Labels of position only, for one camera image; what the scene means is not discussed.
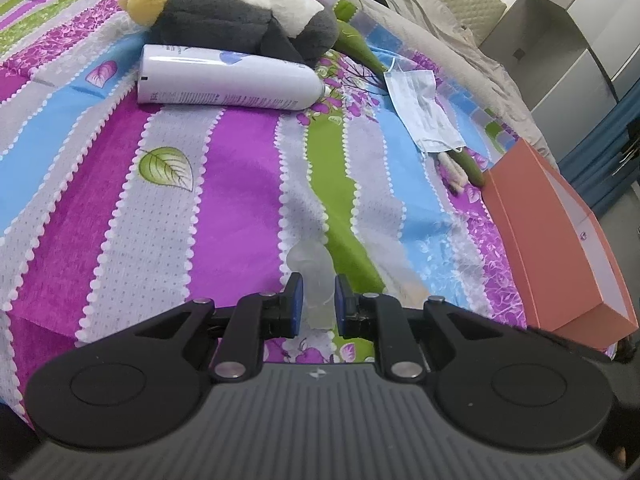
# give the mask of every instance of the orange box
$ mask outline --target orange box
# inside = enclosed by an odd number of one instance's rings
[[[528,325],[598,349],[637,330],[604,232],[558,171],[520,139],[484,176]]]

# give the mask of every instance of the bed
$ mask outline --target bed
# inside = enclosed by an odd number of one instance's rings
[[[331,99],[300,113],[139,106],[145,31],[116,1],[0,7],[0,398],[17,413],[30,375],[62,352],[187,298],[231,306],[281,290],[304,239],[325,243],[357,292],[408,297],[412,276],[526,323],[479,190],[449,191],[364,67],[329,51],[317,70]],[[448,18],[420,26],[371,0],[321,1],[383,62],[435,72],[438,102],[483,169],[518,136],[550,157],[515,85]],[[138,171],[161,147],[190,168],[186,184]],[[264,356],[373,359],[365,341],[305,326]]]

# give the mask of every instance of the white spray can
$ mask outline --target white spray can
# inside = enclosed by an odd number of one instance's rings
[[[304,110],[323,96],[324,83],[311,68],[272,57],[148,44],[140,63],[140,104]]]

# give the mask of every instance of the plush toy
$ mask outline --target plush toy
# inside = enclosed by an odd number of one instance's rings
[[[317,0],[119,0],[153,43],[233,50],[315,66],[338,39]]]

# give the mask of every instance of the surgical face mask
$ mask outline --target surgical face mask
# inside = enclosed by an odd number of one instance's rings
[[[436,79],[431,70],[403,72],[394,59],[385,81],[396,113],[423,155],[465,146],[436,102]]]

